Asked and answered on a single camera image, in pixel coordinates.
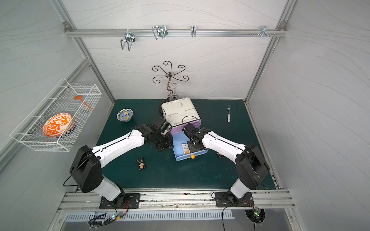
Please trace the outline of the white cookie packet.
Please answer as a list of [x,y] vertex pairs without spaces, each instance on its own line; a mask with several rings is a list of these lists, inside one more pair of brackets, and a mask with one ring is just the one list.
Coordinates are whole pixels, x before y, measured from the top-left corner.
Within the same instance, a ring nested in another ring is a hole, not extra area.
[[182,143],[183,153],[184,155],[188,155],[191,153],[190,148],[187,143]]

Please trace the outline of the blue drawer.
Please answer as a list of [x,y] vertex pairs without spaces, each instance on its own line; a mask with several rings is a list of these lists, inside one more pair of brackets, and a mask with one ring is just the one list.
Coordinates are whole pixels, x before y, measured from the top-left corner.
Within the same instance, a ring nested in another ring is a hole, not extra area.
[[183,132],[173,135],[172,138],[173,152],[176,161],[181,161],[188,158],[195,158],[208,152],[208,150],[196,151],[196,149],[190,148],[190,146],[188,145],[190,139]]

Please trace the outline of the white drawer cabinet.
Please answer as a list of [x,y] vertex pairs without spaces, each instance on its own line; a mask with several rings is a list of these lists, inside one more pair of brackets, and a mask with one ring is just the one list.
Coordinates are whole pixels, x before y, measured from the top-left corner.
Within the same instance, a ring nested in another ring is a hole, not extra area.
[[192,123],[196,128],[201,125],[201,119],[190,98],[169,101],[161,105],[166,121],[173,127]]

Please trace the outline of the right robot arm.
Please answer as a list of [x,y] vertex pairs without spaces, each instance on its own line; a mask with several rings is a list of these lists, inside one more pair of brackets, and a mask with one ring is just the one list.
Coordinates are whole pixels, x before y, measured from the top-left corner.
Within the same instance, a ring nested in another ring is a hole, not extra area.
[[183,133],[190,139],[191,147],[199,150],[213,150],[231,160],[237,169],[238,179],[227,191],[228,200],[239,204],[251,190],[256,190],[270,172],[270,167],[253,143],[239,144],[219,136],[208,128],[195,128],[187,124]]

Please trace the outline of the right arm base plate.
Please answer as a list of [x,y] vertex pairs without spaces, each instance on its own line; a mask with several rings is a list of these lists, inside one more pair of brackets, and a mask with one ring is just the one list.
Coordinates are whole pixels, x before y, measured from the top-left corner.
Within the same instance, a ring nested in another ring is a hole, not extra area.
[[211,197],[215,200],[218,208],[254,207],[251,192],[247,192],[242,198],[237,198],[231,192],[212,192]]

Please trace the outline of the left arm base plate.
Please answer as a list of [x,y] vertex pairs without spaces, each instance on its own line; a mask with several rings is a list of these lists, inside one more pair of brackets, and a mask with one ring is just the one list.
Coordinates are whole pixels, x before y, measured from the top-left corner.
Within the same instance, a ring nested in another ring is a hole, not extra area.
[[137,209],[139,208],[140,202],[139,193],[126,193],[125,195],[119,195],[113,201],[107,200],[105,197],[100,199],[100,209]]

